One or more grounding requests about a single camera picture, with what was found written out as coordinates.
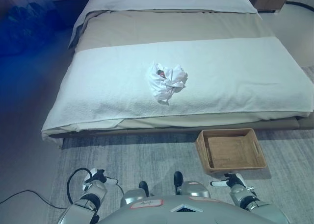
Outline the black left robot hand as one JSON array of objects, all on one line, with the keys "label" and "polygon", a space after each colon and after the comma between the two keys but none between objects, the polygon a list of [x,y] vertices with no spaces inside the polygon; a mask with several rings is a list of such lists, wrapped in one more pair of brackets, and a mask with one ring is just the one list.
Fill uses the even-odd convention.
[{"label": "black left robot hand", "polygon": [[86,177],[83,180],[83,184],[82,184],[82,189],[86,190],[90,184],[90,181],[93,180],[98,180],[101,183],[105,184],[105,185],[110,185],[110,186],[114,186],[118,184],[118,180],[114,179],[114,178],[110,178],[108,176],[105,176],[104,174],[104,170],[102,169],[96,169],[96,168],[92,168],[90,170],[90,173],[92,176],[90,176],[90,174],[87,174]]}]

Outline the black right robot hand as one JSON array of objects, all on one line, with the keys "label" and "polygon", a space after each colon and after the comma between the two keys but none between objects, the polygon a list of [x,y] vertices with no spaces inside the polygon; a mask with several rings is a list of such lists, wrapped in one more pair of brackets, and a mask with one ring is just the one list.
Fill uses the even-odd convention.
[{"label": "black right robot hand", "polygon": [[224,174],[224,177],[226,178],[225,180],[220,180],[220,181],[212,181],[210,182],[210,185],[213,187],[230,187],[232,188],[234,185],[242,185],[246,187],[245,182],[243,180],[243,177],[241,174],[236,173],[236,174],[231,174],[231,173],[226,173]]}]

